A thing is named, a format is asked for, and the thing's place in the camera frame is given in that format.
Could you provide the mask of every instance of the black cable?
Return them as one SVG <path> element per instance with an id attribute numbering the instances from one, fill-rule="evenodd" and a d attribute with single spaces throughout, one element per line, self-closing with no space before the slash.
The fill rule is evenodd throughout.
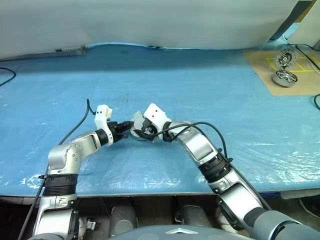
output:
<path id="1" fill-rule="evenodd" d="M 316 108 L 320 110 L 320 105 L 317 103 L 318 97 L 320 97 L 320 93 L 314 96 L 313 101 L 314 101 L 314 105 L 316 106 Z"/>
<path id="2" fill-rule="evenodd" d="M 295 45 L 295 48 L 300 51 L 300 53 L 305 57 L 307 58 L 319 71 L 320 71 L 320 66 L 318 64 L 315 63 L 315 61 L 313 61 L 311 59 L 311 57 L 309 57 L 307 54 L 305 54 L 297 45 Z M 320 96 L 320 93 L 315 95 L 314 98 L 313 98 L 313 102 L 314 102 L 314 105 L 317 109 L 320 110 L 320 105 L 317 103 L 317 98 Z"/>
<path id="3" fill-rule="evenodd" d="M 213 124 L 205 122 L 205 121 L 199 121 L 199 122 L 195 122 L 192 124 L 192 126 L 188 126 L 186 128 L 184 128 L 183 130 L 181 130 L 177 135 L 174 136 L 174 138 L 172 140 L 175 140 L 181 133 L 183 133 L 185 130 L 187 130 L 190 127 L 194 127 L 195 125 L 208 125 L 211 128 L 213 128 L 219 135 L 222 145 L 223 145 L 223 150 L 224 150 L 224 156 L 228 159 L 228 155 L 227 155 L 227 147 L 226 147 L 226 142 L 224 139 L 224 136 L 222 135 L 222 133 L 219 131 L 219 129 L 217 129 Z M 212 142 L 210 141 L 210 139 L 204 134 L 204 136 L 208 139 L 208 141 L 212 144 Z M 233 166 L 230 163 L 231 167 L 234 169 L 234 171 L 243 179 L 243 181 L 252 189 L 252 191 L 254 192 L 255 195 L 257 195 L 257 197 L 259 198 L 259 200 L 261 201 L 261 203 L 264 205 L 264 207 L 267 210 L 271 210 L 271 207 L 269 206 L 269 204 L 266 202 L 266 200 L 260 195 L 259 192 L 257 192 L 257 190 L 254 188 L 254 186 L 252 186 L 252 184 L 235 168 L 235 166 Z"/>
<path id="4" fill-rule="evenodd" d="M 78 208 L 78 206 L 79 206 L 79 204 L 80 204 L 81 201 L 82 201 L 82 198 L 78 198 L 78 199 L 77 199 L 76 203 L 75 203 L 74 206 L 73 206 L 73 208 L 74 208 L 75 210 L 77 210 L 77 208 Z"/>
<path id="5" fill-rule="evenodd" d="M 308 45 L 308 44 L 293 44 L 293 43 L 288 43 L 288 45 L 293 45 L 293 46 L 306 46 L 306 47 L 309 47 L 311 48 L 312 50 L 315 50 L 315 51 L 320 51 L 318 49 L 315 49 L 314 47 Z"/>
<path id="6" fill-rule="evenodd" d="M 216 127 L 215 127 L 214 125 L 212 125 L 211 123 L 205 122 L 205 121 L 195 122 L 195 123 L 192 123 L 191 125 L 195 126 L 195 125 L 200 125 L 200 124 L 208 125 L 208 126 L 210 126 L 211 128 L 213 128 L 213 129 L 216 131 L 216 133 L 219 135 L 219 137 L 220 137 L 220 139 L 221 139 L 221 142 L 222 142 L 223 151 L 224 151 L 224 156 L 228 159 L 226 142 L 225 142 L 224 136 L 221 134 L 221 132 L 218 130 L 218 128 L 216 128 Z M 187 129 L 189 129 L 189 128 L 193 127 L 193 126 L 187 126 L 186 128 L 182 129 L 180 132 L 178 132 L 178 133 L 172 138 L 172 141 L 176 140 L 177 137 L 179 137 L 180 134 L 182 134 L 184 131 L 186 131 Z"/>
<path id="7" fill-rule="evenodd" d="M 93 116 L 96 115 L 96 112 L 92 110 L 90 104 L 89 104 L 89 111 L 92 113 Z"/>
<path id="8" fill-rule="evenodd" d="M 261 194 L 259 192 L 257 192 L 257 190 L 254 188 L 254 186 L 252 186 L 252 184 L 241 174 L 241 172 L 239 172 L 238 169 L 235 168 L 235 166 L 233 166 L 230 163 L 230 166 L 234 169 L 234 171 L 243 179 L 243 181 L 249 186 L 249 188 L 254 192 L 255 195 L 257 195 L 257 197 L 259 198 L 260 202 L 264 205 L 264 207 L 267 210 L 272 210 L 272 208 L 270 207 L 270 205 L 266 202 L 266 200 L 261 196 Z"/>
<path id="9" fill-rule="evenodd" d="M 78 122 L 77 125 L 75 125 L 74 128 L 71 129 L 71 131 L 69 131 L 69 132 L 64 136 L 64 138 L 58 143 L 58 145 L 63 144 L 64 141 L 84 122 L 84 120 L 85 120 L 85 119 L 87 118 L 87 116 L 88 116 L 89 108 L 90 108 L 90 102 L 89 102 L 89 99 L 87 99 L 87 100 L 86 100 L 86 111 L 85 111 L 85 114 L 84 114 L 83 118 Z M 39 189 L 38 189 L 38 191 L 37 191 L 37 193 L 36 193 L 36 195 L 35 195 L 35 197 L 34 197 L 34 200 L 33 200 L 32 205 L 31 205 L 31 207 L 30 207 L 30 209 L 29 209 L 29 211 L 28 211 L 28 214 L 26 215 L 26 218 L 25 218 L 25 220 L 24 220 L 24 223 L 23 223 L 23 225 L 22 225 L 22 228 L 21 228 L 21 230 L 20 230 L 20 234 L 19 234 L 17 240 L 21 240 L 22 237 L 23 237 L 23 235 L 24 235 L 24 232 L 25 232 L 25 230 L 26 230 L 26 227 L 27 227 L 27 224 L 28 224 L 29 219 L 30 219 L 30 217 L 31 217 L 31 214 L 32 214 L 32 212 L 33 212 L 34 209 L 35 209 L 35 206 L 36 206 L 36 203 L 37 203 L 38 198 L 39 198 L 39 196 L 40 196 L 40 193 L 41 193 L 41 191 L 42 191 L 42 188 L 43 188 L 44 185 L 45 185 L 46 176 L 47 176 L 47 173 L 48 173 L 48 169 L 49 169 L 49 165 L 47 165 L 47 167 L 46 167 L 44 177 L 43 177 L 43 179 L 42 179 L 42 181 L 41 181 L 41 184 L 40 184 L 40 187 L 39 187 Z"/>
<path id="10" fill-rule="evenodd" d="M 7 70 L 7 71 L 9 71 L 9 72 L 11 72 L 11 73 L 13 74 L 12 77 L 10 77 L 8 80 L 5 80 L 4 82 L 0 83 L 0 87 L 1 87 L 2 85 L 7 84 L 7 83 L 10 82 L 12 79 L 14 79 L 17 74 L 16 74 L 15 71 L 13 71 L 13 70 L 11 70 L 11 69 L 9 69 L 9 68 L 6 68 L 6 67 L 0 67 L 0 69 Z"/>
<path id="11" fill-rule="evenodd" d="M 180 127 L 189 127 L 189 128 L 190 128 L 190 127 L 193 127 L 193 128 L 195 128 L 195 129 L 197 129 L 197 130 L 198 130 L 201 134 L 203 134 L 205 137 L 207 137 L 206 134 L 204 133 L 204 131 L 201 130 L 201 128 L 199 128 L 199 127 L 197 127 L 197 126 L 195 126 L 195 125 L 193 125 L 193 124 L 191 124 L 191 123 L 182 123 L 182 124 L 178 124 L 178 125 L 169 127 L 169 128 L 167 128 L 167 129 L 162 130 L 162 131 L 159 131 L 159 132 L 157 132 L 157 133 L 147 135 L 147 136 L 145 136 L 144 138 L 145 138 L 145 139 L 153 139 L 154 137 L 156 137 L 156 136 L 158 136 L 158 135 L 160 135 L 160 134 L 168 133 L 168 131 L 170 131 L 170 130 L 172 130 L 172 129 L 177 129 L 177 128 L 180 128 Z M 134 130 L 134 131 L 135 131 L 138 135 L 139 135 L 139 132 L 142 132 L 141 130 Z"/>
<path id="12" fill-rule="evenodd" d="M 315 61 L 313 61 L 311 59 L 311 57 L 309 57 L 307 54 L 305 54 L 297 45 L 295 46 L 295 48 L 297 50 L 299 50 L 303 56 L 305 56 L 319 71 L 320 71 L 320 66 L 318 64 L 315 63 Z"/>
<path id="13" fill-rule="evenodd" d="M 222 133 L 219 131 L 219 129 L 216 128 L 213 124 L 211 124 L 209 122 L 205 122 L 205 121 L 199 121 L 199 122 L 195 122 L 194 123 L 194 125 L 199 125 L 199 124 L 208 125 L 209 127 L 213 128 L 216 131 L 216 133 L 219 135 L 219 137 L 221 139 L 221 142 L 222 142 L 224 156 L 225 156 L 226 159 L 228 159 L 226 141 L 225 141 L 224 136 L 222 135 Z"/>

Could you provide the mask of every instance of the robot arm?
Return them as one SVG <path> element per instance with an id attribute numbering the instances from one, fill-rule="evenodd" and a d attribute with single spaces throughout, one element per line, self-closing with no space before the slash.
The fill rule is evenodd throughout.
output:
<path id="1" fill-rule="evenodd" d="M 99 105 L 94 122 L 96 131 L 77 136 L 70 142 L 55 146 L 48 155 L 48 171 L 40 199 L 33 235 L 52 233 L 64 240 L 78 238 L 79 214 L 73 209 L 77 199 L 76 186 L 83 160 L 101 146 L 110 146 L 127 135 L 122 134 L 133 122 L 108 122 L 112 109 Z"/>
<path id="2" fill-rule="evenodd" d="M 171 121 L 153 103 L 143 115 L 136 114 L 133 121 L 131 133 L 137 138 L 153 140 L 149 136 L 167 129 L 158 135 L 161 140 L 171 142 L 178 135 L 176 138 L 188 151 L 213 193 L 218 195 L 221 212 L 236 230 L 246 229 L 257 240 L 319 239 L 319 232 L 314 229 L 283 213 L 265 209 L 253 187 L 198 129 L 186 129 L 185 126 L 172 129 L 185 122 Z"/>

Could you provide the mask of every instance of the cardboard sheet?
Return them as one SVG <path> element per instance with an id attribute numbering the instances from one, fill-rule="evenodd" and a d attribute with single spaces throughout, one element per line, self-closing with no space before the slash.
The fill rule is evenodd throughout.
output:
<path id="1" fill-rule="evenodd" d="M 297 52 L 296 63 L 288 69 L 298 77 L 298 81 L 292 87 L 283 87 L 272 80 L 272 75 L 278 70 L 275 65 L 278 51 L 247 50 L 243 53 L 272 95 L 299 96 L 320 93 L 320 75 L 302 54 Z M 315 51 L 305 51 L 305 54 L 320 64 L 320 54 Z"/>

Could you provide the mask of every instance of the white backdrop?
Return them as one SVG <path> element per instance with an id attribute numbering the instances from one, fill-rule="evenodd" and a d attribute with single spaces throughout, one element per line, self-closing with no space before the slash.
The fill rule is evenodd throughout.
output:
<path id="1" fill-rule="evenodd" d="M 99 42 L 264 44 L 298 0 L 0 0 L 0 58 Z"/>

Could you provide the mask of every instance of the wrinkled plastic cover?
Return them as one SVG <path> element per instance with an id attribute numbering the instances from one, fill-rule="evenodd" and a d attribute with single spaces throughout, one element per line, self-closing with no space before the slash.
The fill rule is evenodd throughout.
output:
<path id="1" fill-rule="evenodd" d="M 0 195 L 34 195 L 48 153 L 93 109 L 127 121 L 150 103 L 173 121 L 220 129 L 229 157 L 258 191 L 318 188 L 320 113 L 310 96 L 272 96 L 240 51 L 127 45 L 84 56 L 8 61 L 17 77 L 0 88 Z M 0 75 L 0 80 L 7 77 Z M 95 130 L 91 114 L 73 134 Z M 217 148 L 217 134 L 203 127 Z M 123 139 L 82 163 L 80 195 L 211 193 L 178 142 Z"/>

